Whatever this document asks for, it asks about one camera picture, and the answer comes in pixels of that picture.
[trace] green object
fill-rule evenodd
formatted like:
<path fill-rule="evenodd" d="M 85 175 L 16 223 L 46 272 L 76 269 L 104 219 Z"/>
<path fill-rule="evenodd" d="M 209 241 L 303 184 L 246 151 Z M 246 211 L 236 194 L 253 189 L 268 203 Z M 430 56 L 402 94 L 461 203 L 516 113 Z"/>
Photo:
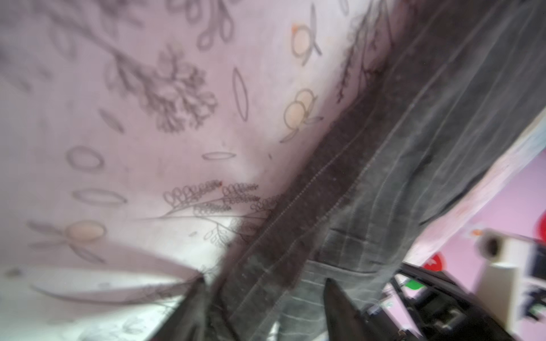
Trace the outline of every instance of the green object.
<path fill-rule="evenodd" d="M 424 287 L 424 285 L 412 279 L 408 283 L 406 283 L 406 287 L 410 288 L 411 290 L 419 290 Z"/>

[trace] gray fabric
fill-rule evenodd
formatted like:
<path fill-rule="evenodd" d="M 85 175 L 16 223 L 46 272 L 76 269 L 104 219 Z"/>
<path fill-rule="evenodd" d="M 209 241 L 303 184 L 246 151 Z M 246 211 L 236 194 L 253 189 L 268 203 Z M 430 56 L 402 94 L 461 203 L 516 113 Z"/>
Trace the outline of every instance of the gray fabric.
<path fill-rule="evenodd" d="M 264 340 L 276 320 L 279 340 L 314 338 L 327 277 L 374 301 L 427 223 L 546 105 L 545 13 L 543 0 L 426 2 L 227 274 L 218 338 Z"/>

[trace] pink surface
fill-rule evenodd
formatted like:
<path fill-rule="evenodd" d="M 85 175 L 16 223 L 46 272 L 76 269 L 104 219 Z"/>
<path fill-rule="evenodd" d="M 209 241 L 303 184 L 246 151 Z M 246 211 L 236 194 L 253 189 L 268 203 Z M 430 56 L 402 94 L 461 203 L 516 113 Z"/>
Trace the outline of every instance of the pink surface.
<path fill-rule="evenodd" d="M 540 238 L 539 226 L 545 212 L 546 150 L 517 174 L 441 249 L 445 260 L 444 270 L 465 289 L 473 291 L 484 263 L 475 246 L 476 231 L 479 234 L 481 229 L 490 228 Z M 402 326 L 409 324 L 410 320 L 399 302 L 394 302 L 388 311 Z M 529 319 L 522 321 L 519 337 L 524 341 L 544 341 L 546 318 L 537 323 Z"/>

